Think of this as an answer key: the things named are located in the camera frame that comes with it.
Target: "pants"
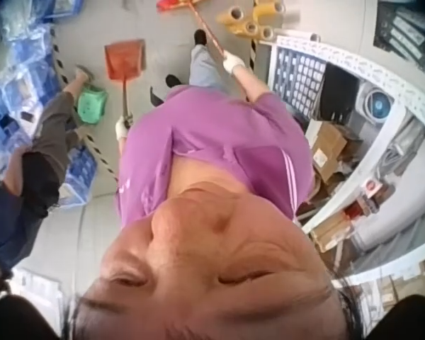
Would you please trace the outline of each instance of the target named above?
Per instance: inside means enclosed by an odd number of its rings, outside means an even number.
[[[61,92],[44,108],[37,137],[33,141],[33,152],[43,154],[54,169],[59,184],[64,183],[69,165],[68,152],[79,143],[75,131],[66,132],[66,123],[72,117],[74,98]]]
[[[217,71],[217,65],[208,48],[196,45],[191,53],[191,77],[189,85],[217,89],[227,93],[227,89]]]

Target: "green bucket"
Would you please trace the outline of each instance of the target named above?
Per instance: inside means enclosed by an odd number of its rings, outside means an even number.
[[[104,115],[107,92],[93,85],[86,85],[82,91],[77,109],[82,122],[97,124]]]

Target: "white metal shelf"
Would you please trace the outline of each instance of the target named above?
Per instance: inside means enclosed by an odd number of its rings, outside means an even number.
[[[331,200],[302,228],[305,233],[309,233],[330,215],[352,202],[358,195],[361,184],[373,173],[381,156],[403,125],[405,118],[409,117],[409,112],[415,114],[425,124],[425,94],[396,74],[366,58],[320,42],[284,36],[278,36],[276,44],[272,47],[269,86],[272,86],[274,82],[279,47],[307,53],[335,64],[357,77],[375,84],[395,99],[391,114],[358,168]]]

